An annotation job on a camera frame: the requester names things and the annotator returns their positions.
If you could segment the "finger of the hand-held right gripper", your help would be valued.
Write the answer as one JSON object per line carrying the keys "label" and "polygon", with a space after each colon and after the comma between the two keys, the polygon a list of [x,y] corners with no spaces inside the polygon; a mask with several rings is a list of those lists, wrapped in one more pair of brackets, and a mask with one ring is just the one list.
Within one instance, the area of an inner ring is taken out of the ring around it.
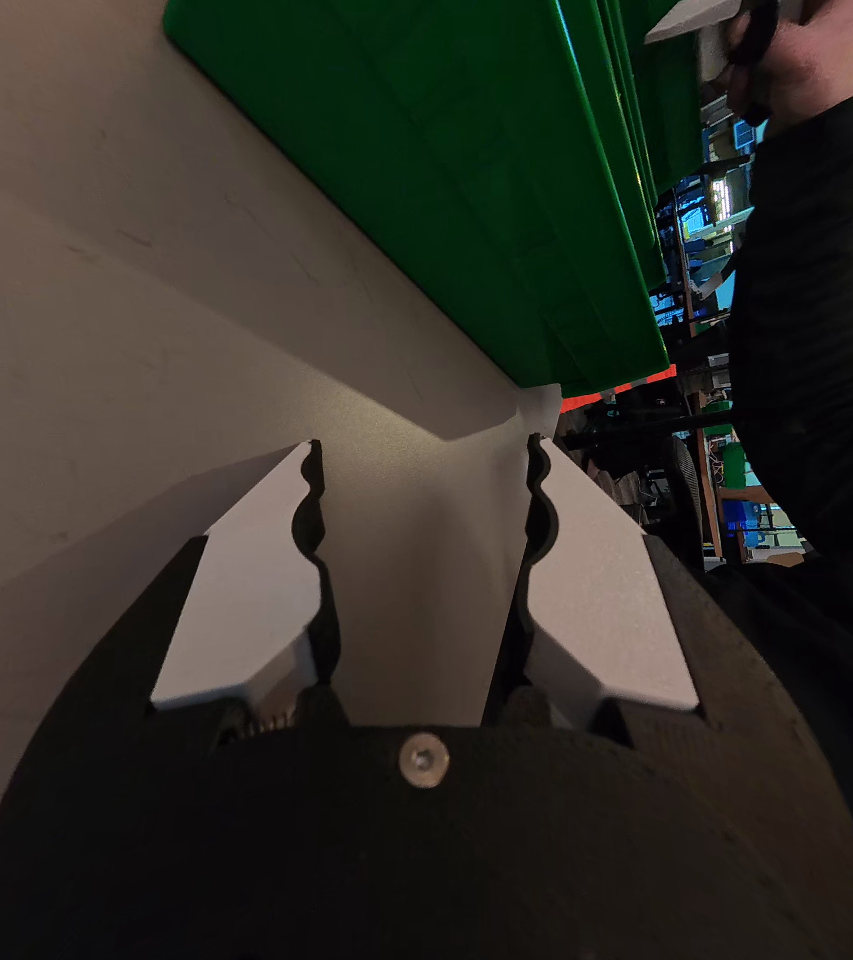
{"label": "finger of the hand-held right gripper", "polygon": [[645,34],[645,44],[655,44],[721,25],[735,18],[742,1],[678,1]]}

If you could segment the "person's right hand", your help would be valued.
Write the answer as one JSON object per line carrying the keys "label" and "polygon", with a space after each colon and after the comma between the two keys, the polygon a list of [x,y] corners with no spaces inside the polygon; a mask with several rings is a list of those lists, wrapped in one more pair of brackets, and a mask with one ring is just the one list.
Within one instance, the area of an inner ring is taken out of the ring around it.
{"label": "person's right hand", "polygon": [[804,23],[781,20],[762,60],[721,75],[736,115],[769,110],[773,137],[853,98],[853,1],[822,2]]}

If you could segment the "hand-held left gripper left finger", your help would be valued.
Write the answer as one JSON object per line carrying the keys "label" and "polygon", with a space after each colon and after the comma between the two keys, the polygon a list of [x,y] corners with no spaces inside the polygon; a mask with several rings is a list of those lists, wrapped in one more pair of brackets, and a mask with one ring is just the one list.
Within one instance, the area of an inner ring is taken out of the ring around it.
{"label": "hand-held left gripper left finger", "polygon": [[235,700],[262,722],[293,722],[300,694],[330,683],[340,630],[330,572],[323,448],[310,439],[206,531],[204,549],[159,669],[158,711]]}

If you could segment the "person's right forearm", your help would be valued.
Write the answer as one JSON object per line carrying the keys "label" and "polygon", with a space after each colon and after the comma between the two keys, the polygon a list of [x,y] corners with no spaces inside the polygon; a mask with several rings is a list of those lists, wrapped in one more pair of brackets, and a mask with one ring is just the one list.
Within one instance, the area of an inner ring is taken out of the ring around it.
{"label": "person's right forearm", "polygon": [[853,557],[853,97],[769,136],[735,269],[734,427],[823,556]]}

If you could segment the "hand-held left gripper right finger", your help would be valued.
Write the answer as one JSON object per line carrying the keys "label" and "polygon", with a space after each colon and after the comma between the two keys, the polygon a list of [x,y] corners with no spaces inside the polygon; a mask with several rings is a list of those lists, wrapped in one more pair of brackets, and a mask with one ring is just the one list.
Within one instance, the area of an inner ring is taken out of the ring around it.
{"label": "hand-held left gripper right finger", "polygon": [[529,438],[535,521],[518,613],[522,675],[561,728],[586,731],[611,700],[681,714],[699,705],[641,527],[550,438]]}

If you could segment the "orange traffic cone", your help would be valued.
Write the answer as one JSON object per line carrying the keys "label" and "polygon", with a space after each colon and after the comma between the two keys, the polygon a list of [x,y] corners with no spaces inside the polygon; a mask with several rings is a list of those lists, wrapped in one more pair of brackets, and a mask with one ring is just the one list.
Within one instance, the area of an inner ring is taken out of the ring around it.
{"label": "orange traffic cone", "polygon": [[561,414],[569,413],[580,409],[585,406],[589,406],[598,402],[612,402],[612,400],[623,393],[632,391],[641,386],[651,385],[660,381],[670,380],[675,378],[677,375],[677,367],[675,364],[671,364],[666,369],[659,371],[657,373],[651,374],[645,378],[636,379],[634,381],[621,384],[614,388],[608,390],[601,390],[599,392],[585,393],[573,397],[565,397],[561,405]]}

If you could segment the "stack of nested green bins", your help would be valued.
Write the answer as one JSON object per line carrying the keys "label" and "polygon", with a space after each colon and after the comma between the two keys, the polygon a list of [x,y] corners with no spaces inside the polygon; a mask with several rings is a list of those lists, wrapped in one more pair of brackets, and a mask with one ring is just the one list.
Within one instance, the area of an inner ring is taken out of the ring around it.
{"label": "stack of nested green bins", "polygon": [[518,386],[669,366],[662,194],[703,161],[673,2],[175,1],[163,30]]}

